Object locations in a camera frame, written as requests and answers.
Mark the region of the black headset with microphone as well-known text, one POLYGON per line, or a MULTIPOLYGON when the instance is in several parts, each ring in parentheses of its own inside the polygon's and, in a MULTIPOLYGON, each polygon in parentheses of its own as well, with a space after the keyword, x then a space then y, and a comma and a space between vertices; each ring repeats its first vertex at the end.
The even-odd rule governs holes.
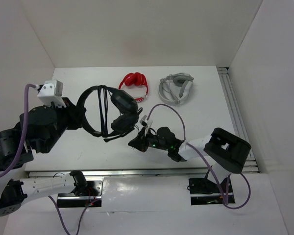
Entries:
POLYGON ((100 131, 96 131, 87 121, 83 119, 82 128, 94 137, 103 137, 105 142, 123 138, 135 129, 142 108, 138 107, 137 101, 127 92, 105 85, 92 86, 86 89, 77 101, 77 106, 85 107, 88 96, 97 91, 100 113, 100 131), (119 110, 120 116, 111 123, 112 132, 108 133, 108 95, 111 102, 119 110))

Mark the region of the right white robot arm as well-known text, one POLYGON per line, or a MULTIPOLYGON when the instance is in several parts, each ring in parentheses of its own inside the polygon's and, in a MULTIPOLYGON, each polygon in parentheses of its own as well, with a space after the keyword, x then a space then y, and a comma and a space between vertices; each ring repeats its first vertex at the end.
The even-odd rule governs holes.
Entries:
POLYGON ((222 181, 230 174, 242 173, 251 150, 248 142, 222 128, 215 128, 212 134, 189 142, 178 139, 168 127, 160 127, 155 133, 143 128, 128 145, 141 152, 146 152, 148 148, 167 151, 168 157, 175 162, 211 157, 216 163, 209 167, 204 180, 209 192, 220 188, 222 181))

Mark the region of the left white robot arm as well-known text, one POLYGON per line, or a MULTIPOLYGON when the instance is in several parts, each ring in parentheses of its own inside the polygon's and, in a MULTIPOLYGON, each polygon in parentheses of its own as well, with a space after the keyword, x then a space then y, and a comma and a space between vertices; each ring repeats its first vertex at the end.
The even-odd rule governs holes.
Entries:
POLYGON ((88 183, 80 170, 48 179, 17 178, 34 151, 47 154, 66 130, 81 128, 86 109, 63 101, 63 107, 52 103, 26 110, 14 128, 0 132, 0 217, 45 196, 85 193, 88 183))

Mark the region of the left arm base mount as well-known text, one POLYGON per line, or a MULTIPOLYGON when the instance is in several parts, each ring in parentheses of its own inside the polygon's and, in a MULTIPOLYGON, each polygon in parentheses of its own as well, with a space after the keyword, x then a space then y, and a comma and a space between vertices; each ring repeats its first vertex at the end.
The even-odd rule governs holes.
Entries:
POLYGON ((102 206, 103 178, 85 177, 87 186, 77 195, 74 193, 60 193, 56 203, 59 208, 99 208, 102 206))

